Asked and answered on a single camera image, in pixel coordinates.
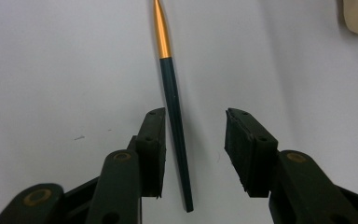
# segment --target dark green brush handle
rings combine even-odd
[[[159,60],[161,66],[162,82],[164,85],[165,100],[167,102],[170,117],[173,144],[176,151],[176,159],[179,166],[179,174],[185,197],[186,211],[193,211],[193,200],[191,196],[190,177],[188,175],[185,136],[183,133],[182,116],[179,106],[179,94],[176,86],[175,73],[172,58]]]

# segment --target gold screw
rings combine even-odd
[[[299,162],[299,163],[307,160],[307,159],[305,159],[305,157],[303,157],[300,154],[295,153],[295,152],[290,152],[286,156],[287,156],[287,158],[289,158],[289,160]]]
[[[46,201],[50,196],[50,189],[37,189],[28,194],[22,202],[27,206],[36,206]]]
[[[117,161],[127,161],[131,158],[131,155],[129,153],[120,152],[116,154],[113,159]]]

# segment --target gold ferrule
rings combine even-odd
[[[172,55],[167,24],[165,23],[164,12],[158,0],[155,0],[154,19],[159,58],[170,58]]]

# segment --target white wall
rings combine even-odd
[[[184,211],[168,141],[163,197],[144,200],[145,224],[272,223],[223,149],[228,107],[358,193],[358,37],[336,1],[162,4],[195,211]],[[0,1],[0,212],[34,184],[92,179],[164,106],[152,20],[152,1]]]

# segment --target small dark mark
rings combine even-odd
[[[75,138],[74,140],[79,140],[79,139],[82,139],[82,138],[85,138],[85,136],[84,136],[84,135],[81,135],[80,137]]]

